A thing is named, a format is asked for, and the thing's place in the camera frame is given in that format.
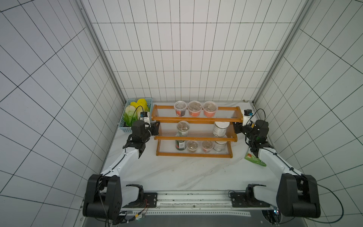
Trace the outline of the white can bottom shelf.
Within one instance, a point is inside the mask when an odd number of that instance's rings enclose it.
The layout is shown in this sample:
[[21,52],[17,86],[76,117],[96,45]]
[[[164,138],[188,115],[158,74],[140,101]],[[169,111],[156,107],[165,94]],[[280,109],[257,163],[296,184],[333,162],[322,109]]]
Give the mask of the white can bottom shelf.
[[214,141],[213,149],[217,152],[220,152],[225,149],[227,142],[226,141]]

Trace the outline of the blue plastic basket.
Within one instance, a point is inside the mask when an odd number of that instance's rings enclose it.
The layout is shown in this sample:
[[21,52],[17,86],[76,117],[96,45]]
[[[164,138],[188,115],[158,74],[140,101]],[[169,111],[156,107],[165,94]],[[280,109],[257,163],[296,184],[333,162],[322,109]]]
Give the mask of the blue plastic basket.
[[130,98],[127,100],[119,123],[119,129],[123,132],[131,132],[131,125],[137,120],[142,120],[141,112],[148,112],[149,118],[153,109],[152,98]]

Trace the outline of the seed jar red label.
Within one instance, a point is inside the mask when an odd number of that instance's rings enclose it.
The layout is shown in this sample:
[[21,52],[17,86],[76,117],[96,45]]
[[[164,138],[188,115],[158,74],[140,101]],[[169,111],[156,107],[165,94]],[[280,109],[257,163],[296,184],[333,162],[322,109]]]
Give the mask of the seed jar red label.
[[202,104],[199,101],[191,101],[188,103],[188,111],[191,117],[198,117],[202,111]]
[[213,101],[207,101],[203,105],[203,113],[206,117],[214,117],[218,111],[218,105]]

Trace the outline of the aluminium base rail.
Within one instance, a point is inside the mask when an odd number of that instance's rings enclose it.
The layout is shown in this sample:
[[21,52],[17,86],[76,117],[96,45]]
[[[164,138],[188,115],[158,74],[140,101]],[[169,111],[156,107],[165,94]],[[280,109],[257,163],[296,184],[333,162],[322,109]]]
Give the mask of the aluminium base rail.
[[85,217],[122,222],[127,215],[134,219],[149,215],[240,215],[248,210],[261,210],[267,217],[282,218],[282,212],[268,203],[253,200],[246,192],[142,192],[136,201],[122,204],[121,194],[96,192],[85,200]]

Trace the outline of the seed jar dark label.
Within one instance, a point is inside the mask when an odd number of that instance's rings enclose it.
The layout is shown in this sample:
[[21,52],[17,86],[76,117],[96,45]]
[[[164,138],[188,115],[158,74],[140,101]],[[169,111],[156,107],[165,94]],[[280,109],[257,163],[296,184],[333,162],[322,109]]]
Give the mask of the seed jar dark label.
[[187,104],[184,101],[177,101],[174,104],[174,110],[178,117],[185,116],[185,112],[187,110]]

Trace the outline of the green napa cabbage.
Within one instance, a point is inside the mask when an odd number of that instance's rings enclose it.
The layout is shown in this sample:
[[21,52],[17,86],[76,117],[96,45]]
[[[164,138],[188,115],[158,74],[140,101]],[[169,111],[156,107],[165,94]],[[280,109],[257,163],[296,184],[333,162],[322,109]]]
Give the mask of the green napa cabbage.
[[125,122],[125,125],[127,127],[131,127],[132,124],[138,120],[137,117],[133,117],[133,114],[136,112],[135,107],[132,107],[131,105],[127,106],[125,108],[124,114],[123,114],[123,120]]

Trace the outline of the small jar yellow label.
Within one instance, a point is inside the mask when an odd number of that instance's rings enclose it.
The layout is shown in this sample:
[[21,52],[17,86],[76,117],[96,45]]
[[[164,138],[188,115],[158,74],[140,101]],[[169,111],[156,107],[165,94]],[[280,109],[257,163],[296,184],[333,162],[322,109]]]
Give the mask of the small jar yellow label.
[[190,153],[195,153],[199,147],[196,141],[187,141],[186,146]]

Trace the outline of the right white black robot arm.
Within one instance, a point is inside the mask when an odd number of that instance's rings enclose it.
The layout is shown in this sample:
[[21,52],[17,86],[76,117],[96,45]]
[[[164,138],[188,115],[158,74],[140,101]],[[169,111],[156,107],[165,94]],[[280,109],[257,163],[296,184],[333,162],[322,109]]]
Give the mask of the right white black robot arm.
[[235,133],[243,133],[252,154],[263,161],[279,180],[278,189],[262,184],[249,184],[244,199],[247,205],[269,204],[286,217],[319,218],[321,215],[315,178],[290,166],[268,143],[268,123],[233,123]]

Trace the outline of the dark green bottle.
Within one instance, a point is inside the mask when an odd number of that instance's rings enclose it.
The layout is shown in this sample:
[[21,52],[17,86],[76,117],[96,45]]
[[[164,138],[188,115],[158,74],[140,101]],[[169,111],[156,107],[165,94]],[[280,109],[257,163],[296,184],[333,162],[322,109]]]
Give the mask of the dark green bottle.
[[175,147],[177,150],[185,150],[186,149],[186,140],[184,139],[180,139],[180,137],[184,137],[184,135],[182,135],[181,133],[177,133],[176,137],[178,137],[178,139],[175,140]]

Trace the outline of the green snack packet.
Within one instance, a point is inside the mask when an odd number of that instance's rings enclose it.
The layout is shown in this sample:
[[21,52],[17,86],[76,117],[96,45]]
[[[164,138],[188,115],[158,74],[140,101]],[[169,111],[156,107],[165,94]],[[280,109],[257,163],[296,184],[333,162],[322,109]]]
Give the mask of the green snack packet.
[[263,167],[266,167],[267,165],[261,161],[259,158],[257,158],[252,152],[248,151],[244,157],[245,160],[251,162],[251,163],[254,163],[254,164],[257,164],[257,165],[260,165],[260,166],[263,166]]

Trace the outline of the large white-lid can middle shelf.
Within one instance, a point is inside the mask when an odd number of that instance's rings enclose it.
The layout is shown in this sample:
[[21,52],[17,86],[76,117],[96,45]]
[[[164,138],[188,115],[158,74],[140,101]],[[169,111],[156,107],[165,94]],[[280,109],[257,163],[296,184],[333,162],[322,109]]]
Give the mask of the large white-lid can middle shelf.
[[229,122],[214,122],[213,134],[216,137],[224,137],[229,125]]

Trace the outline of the small jar pink label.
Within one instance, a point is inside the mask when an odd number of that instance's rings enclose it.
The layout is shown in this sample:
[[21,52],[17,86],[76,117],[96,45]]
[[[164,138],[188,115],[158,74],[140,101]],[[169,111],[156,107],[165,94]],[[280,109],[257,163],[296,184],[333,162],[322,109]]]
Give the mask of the small jar pink label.
[[201,143],[202,145],[202,150],[204,153],[209,153],[213,150],[214,144],[213,141],[203,141]]

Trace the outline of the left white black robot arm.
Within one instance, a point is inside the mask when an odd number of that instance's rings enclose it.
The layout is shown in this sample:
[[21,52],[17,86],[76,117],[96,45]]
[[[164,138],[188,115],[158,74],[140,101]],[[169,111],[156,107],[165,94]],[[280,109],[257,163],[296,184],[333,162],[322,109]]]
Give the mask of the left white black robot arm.
[[102,173],[93,174],[87,183],[83,216],[117,220],[121,208],[127,205],[142,206],[145,203],[143,186],[122,183],[127,171],[141,157],[146,143],[159,134],[160,122],[147,123],[137,120],[132,133],[121,149],[121,155]]

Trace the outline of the wooden three-tier shelf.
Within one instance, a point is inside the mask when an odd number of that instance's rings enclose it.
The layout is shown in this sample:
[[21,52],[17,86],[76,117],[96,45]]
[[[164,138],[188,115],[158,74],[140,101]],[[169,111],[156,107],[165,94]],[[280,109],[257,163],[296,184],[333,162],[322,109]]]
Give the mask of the wooden three-tier shelf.
[[[199,158],[227,158],[233,157],[231,143],[237,142],[238,138],[233,129],[233,123],[242,122],[242,112],[240,107],[219,107],[214,117],[206,117],[201,113],[198,117],[191,117],[186,111],[185,116],[178,117],[173,106],[154,105],[152,120],[159,121],[159,134],[155,136],[157,141],[157,156],[169,157],[199,157]],[[199,145],[195,153],[190,153],[187,149],[177,150],[175,140],[178,139],[177,124],[186,121],[190,124],[187,136],[180,137],[187,141],[196,141]],[[213,134],[214,122],[229,122],[230,125],[224,137],[216,137]],[[201,143],[203,141],[226,141],[224,150],[217,152],[214,149],[209,153],[204,153]]]

